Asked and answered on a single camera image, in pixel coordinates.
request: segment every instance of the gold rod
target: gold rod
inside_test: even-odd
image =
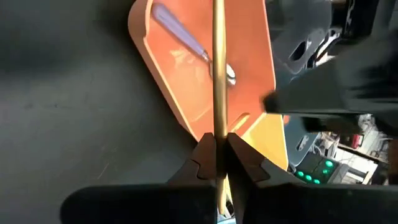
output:
[[[224,145],[227,130],[227,82],[224,0],[213,0],[213,109],[216,139],[217,205],[224,214],[226,203]]]

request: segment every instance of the orange tray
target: orange tray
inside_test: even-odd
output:
[[[210,56],[213,2],[137,0],[131,8],[128,24],[135,45],[174,115],[199,140],[203,134],[213,132],[213,84],[209,67],[152,18],[150,10],[154,2],[163,3]],[[275,88],[265,2],[225,1],[225,18],[226,58],[236,74],[236,85],[228,88],[228,131],[246,136],[247,142],[256,147],[263,145],[263,142],[255,143],[262,139],[256,140],[250,133],[257,133],[255,126],[268,117],[259,99]],[[273,124],[277,127],[267,128],[282,135],[282,140],[279,138],[279,143],[273,147],[283,148],[284,153],[279,157],[280,166],[285,168],[283,122],[279,115],[273,119],[277,120]]]

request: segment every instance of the green light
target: green light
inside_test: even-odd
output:
[[[331,161],[326,161],[325,164],[326,164],[327,167],[332,167],[333,166],[333,163]]]

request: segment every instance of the yellow object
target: yellow object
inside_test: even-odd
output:
[[[286,170],[289,164],[285,143],[284,123],[281,115],[263,114],[242,139],[267,157],[271,162]]]

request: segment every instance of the metal spoon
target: metal spoon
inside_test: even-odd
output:
[[[157,22],[159,22],[164,28],[170,31],[178,40],[183,42],[199,57],[201,57],[206,63],[209,64],[210,76],[213,76],[212,64],[210,57],[205,48],[199,44],[194,36],[184,27],[184,25],[166,8],[162,3],[153,3],[152,15]],[[227,81],[229,85],[236,84],[236,75],[230,65],[226,65]]]

